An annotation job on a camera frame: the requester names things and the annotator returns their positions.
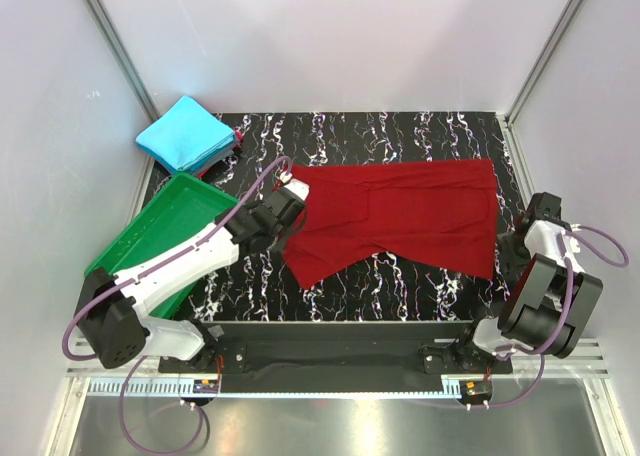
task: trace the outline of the white wall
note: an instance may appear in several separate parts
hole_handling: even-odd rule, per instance
[[[0,0],[0,453],[39,454],[82,272],[122,229],[147,124],[82,0]]]
[[[504,112],[567,0],[104,2],[161,112]]]
[[[590,254],[581,255],[581,260],[604,280],[589,332],[603,346],[636,446],[640,443],[639,20],[638,0],[587,0],[516,121],[536,190],[562,196],[566,219],[610,232],[629,251],[631,265],[624,270],[608,267]]]

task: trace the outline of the metal frame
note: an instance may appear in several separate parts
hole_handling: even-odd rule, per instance
[[[589,379],[583,384],[607,455],[635,455],[611,381]]]
[[[87,398],[90,378],[66,378],[65,393],[55,416],[45,456],[67,456],[71,452],[76,430]]]
[[[142,210],[144,196],[147,192],[147,187],[149,186],[149,180],[151,179],[151,172],[153,171],[154,164],[154,159],[149,154],[145,154],[142,172],[140,173],[140,179],[138,180],[138,185],[136,186],[136,192],[133,195],[131,209],[129,210],[129,214],[127,215],[127,224],[129,224],[133,220],[133,218],[135,218]]]
[[[531,199],[533,193],[535,193],[533,180],[531,179],[531,173],[527,167],[527,162],[520,146],[520,141],[517,137],[515,128],[507,123],[506,116],[503,114],[497,114],[498,123],[500,124],[500,131],[502,131],[502,137],[504,138],[511,158],[511,167],[522,194],[522,199],[526,202]]]
[[[536,84],[540,80],[540,77],[544,73],[544,70],[547,68],[549,61],[553,57],[553,54],[558,49],[558,46],[564,39],[567,34],[568,29],[571,27],[571,23],[578,15],[580,8],[584,4],[586,0],[569,0],[567,5],[564,7],[560,18],[558,19],[556,25],[554,26],[547,42],[545,43],[538,59],[536,60],[531,72],[527,76],[527,79],[522,86],[522,89],[516,96],[513,105],[509,109],[506,114],[506,120],[509,123],[509,126],[512,127],[520,113],[522,112],[522,108],[526,104],[529,96],[533,92]]]
[[[120,39],[120,36],[118,35],[102,0],[84,0],[84,2],[93,16],[100,33],[104,36],[109,49],[111,49],[113,56],[118,62],[118,66],[120,66],[122,74],[127,79],[127,82],[131,86],[131,89],[142,106],[142,109],[144,109],[144,112],[147,114],[149,121],[156,121],[160,117],[160,113],[140,78],[140,74],[133,64],[129,53],[125,49],[124,44],[122,44],[122,40]]]

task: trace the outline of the ruler strip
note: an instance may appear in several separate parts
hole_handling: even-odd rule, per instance
[[[119,396],[125,378],[92,378],[89,396]],[[459,399],[460,381],[442,380],[442,391],[389,393],[218,393],[201,392],[193,378],[131,378],[127,397],[163,398],[259,398],[259,399]]]

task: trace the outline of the folded blue towel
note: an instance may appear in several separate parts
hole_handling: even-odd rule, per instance
[[[136,138],[138,145],[171,173],[195,172],[236,143],[232,128],[192,98],[183,96]]]

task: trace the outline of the green tray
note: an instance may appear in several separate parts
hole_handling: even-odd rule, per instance
[[[100,266],[114,274],[155,258],[189,239],[237,202],[193,176],[178,173],[87,268],[85,276]],[[151,315],[171,318],[194,285],[171,296]]]

